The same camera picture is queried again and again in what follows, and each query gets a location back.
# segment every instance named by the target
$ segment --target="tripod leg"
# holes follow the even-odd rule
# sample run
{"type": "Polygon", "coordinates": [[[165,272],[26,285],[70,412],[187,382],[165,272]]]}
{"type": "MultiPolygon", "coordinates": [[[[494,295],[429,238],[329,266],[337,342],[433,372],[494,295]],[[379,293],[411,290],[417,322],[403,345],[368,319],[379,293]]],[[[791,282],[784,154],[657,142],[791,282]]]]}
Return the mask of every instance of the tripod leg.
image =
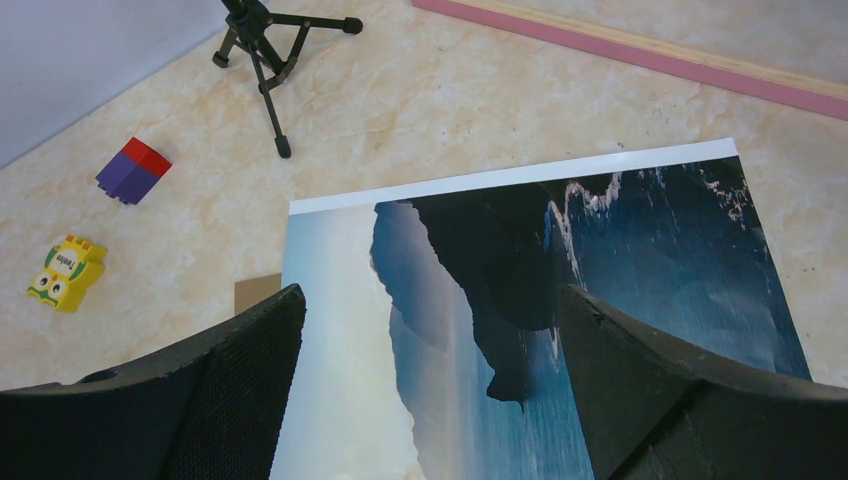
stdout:
{"type": "Polygon", "coordinates": [[[277,145],[277,153],[282,158],[291,157],[291,147],[286,136],[280,128],[280,121],[277,119],[277,111],[274,110],[274,102],[271,101],[271,92],[268,88],[268,83],[265,81],[265,74],[262,73],[262,66],[259,64],[259,54],[253,45],[248,44],[248,53],[253,61],[253,68],[256,70],[256,77],[259,79],[259,91],[262,92],[262,97],[265,99],[265,106],[268,107],[268,114],[271,116],[271,126],[274,128],[274,143],[277,145]]]}
{"type": "Polygon", "coordinates": [[[284,62],[283,59],[280,58],[279,55],[277,55],[277,51],[274,50],[273,45],[271,45],[271,42],[269,42],[268,39],[265,38],[265,35],[262,35],[261,37],[256,39],[256,44],[254,45],[254,48],[260,53],[262,53],[262,58],[264,58],[265,61],[268,63],[268,66],[271,67],[271,70],[274,72],[274,75],[278,75],[280,72],[283,71],[284,68],[286,68],[286,62],[284,62]]]}
{"type": "Polygon", "coordinates": [[[294,45],[292,45],[292,50],[289,53],[289,62],[294,60],[297,62],[297,57],[300,56],[300,51],[303,50],[303,44],[306,42],[306,35],[309,34],[309,22],[304,22],[303,25],[300,26],[300,30],[297,31],[297,37],[294,39],[294,45]]]}
{"type": "Polygon", "coordinates": [[[221,68],[227,68],[227,64],[230,62],[230,50],[233,49],[237,36],[238,34],[232,28],[227,30],[224,41],[221,43],[221,48],[212,55],[212,63],[221,68]]]}
{"type": "Polygon", "coordinates": [[[273,20],[276,25],[303,25],[305,22],[309,22],[309,26],[311,27],[342,30],[345,33],[353,35],[362,31],[362,20],[353,17],[346,17],[344,20],[336,20],[332,18],[303,17],[300,15],[272,13],[271,20],[273,20]]]}

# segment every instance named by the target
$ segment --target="rubber foot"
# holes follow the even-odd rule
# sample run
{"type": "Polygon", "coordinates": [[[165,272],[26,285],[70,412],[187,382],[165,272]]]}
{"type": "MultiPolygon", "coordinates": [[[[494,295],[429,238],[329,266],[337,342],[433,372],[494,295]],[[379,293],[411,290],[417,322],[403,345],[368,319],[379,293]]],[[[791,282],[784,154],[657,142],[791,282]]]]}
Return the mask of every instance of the rubber foot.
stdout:
{"type": "Polygon", "coordinates": [[[291,147],[285,135],[275,138],[274,143],[277,144],[277,153],[280,154],[280,157],[291,158],[291,147]]]}
{"type": "Polygon", "coordinates": [[[356,35],[362,31],[362,20],[354,17],[345,18],[345,26],[342,28],[342,31],[350,33],[351,35],[356,35]]]}
{"type": "Polygon", "coordinates": [[[215,52],[212,54],[212,63],[218,65],[221,68],[227,68],[227,64],[230,63],[230,59],[224,58],[219,55],[218,52],[215,52]]]}

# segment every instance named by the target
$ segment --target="tripod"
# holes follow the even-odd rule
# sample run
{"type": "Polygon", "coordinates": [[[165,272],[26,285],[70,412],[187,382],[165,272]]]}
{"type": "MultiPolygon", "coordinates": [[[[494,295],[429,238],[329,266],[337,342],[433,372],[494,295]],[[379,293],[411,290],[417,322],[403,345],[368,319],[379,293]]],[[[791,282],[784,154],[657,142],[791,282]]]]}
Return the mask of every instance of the tripod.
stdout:
{"type": "Polygon", "coordinates": [[[212,62],[221,68],[226,68],[229,63],[230,51],[236,46],[250,55],[256,77],[259,79],[259,93],[265,98],[265,106],[271,116],[271,125],[274,127],[274,143],[277,145],[277,153],[282,158],[291,157],[291,147],[286,136],[280,129],[280,121],[271,101],[271,90],[282,83],[291,74],[297,64],[297,58],[306,35],[310,28],[331,28],[341,30],[345,33],[356,35],[362,31],[362,21],[358,18],[347,17],[344,20],[333,20],[329,18],[302,17],[298,15],[284,15],[271,13],[259,0],[221,0],[230,14],[227,15],[229,30],[224,36],[221,48],[212,55],[212,62]],[[271,25],[293,25],[299,26],[297,37],[292,45],[288,59],[283,61],[268,39],[265,37],[265,29],[271,25]],[[274,76],[265,78],[262,72],[265,65],[274,76]]]}

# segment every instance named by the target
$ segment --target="yellow toy block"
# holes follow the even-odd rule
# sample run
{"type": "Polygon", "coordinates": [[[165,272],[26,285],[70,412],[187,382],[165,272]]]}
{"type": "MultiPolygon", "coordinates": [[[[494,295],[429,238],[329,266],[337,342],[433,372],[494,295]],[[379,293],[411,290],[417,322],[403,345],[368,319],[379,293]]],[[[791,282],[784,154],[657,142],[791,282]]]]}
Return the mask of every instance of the yellow toy block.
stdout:
{"type": "Polygon", "coordinates": [[[103,274],[103,257],[108,250],[84,238],[68,235],[61,245],[50,249],[27,295],[52,305],[59,312],[77,311],[85,293],[103,274]]]}

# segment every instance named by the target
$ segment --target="pink wooden strip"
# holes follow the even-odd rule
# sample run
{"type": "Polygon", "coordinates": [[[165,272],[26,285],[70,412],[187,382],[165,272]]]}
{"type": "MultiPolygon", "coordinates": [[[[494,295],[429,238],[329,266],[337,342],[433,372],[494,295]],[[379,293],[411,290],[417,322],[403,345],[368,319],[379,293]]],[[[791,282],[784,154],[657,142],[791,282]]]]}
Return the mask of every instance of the pink wooden strip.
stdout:
{"type": "Polygon", "coordinates": [[[424,10],[639,65],[696,82],[744,93],[752,97],[848,120],[848,99],[790,87],[451,0],[412,0],[412,4],[424,10]]]}

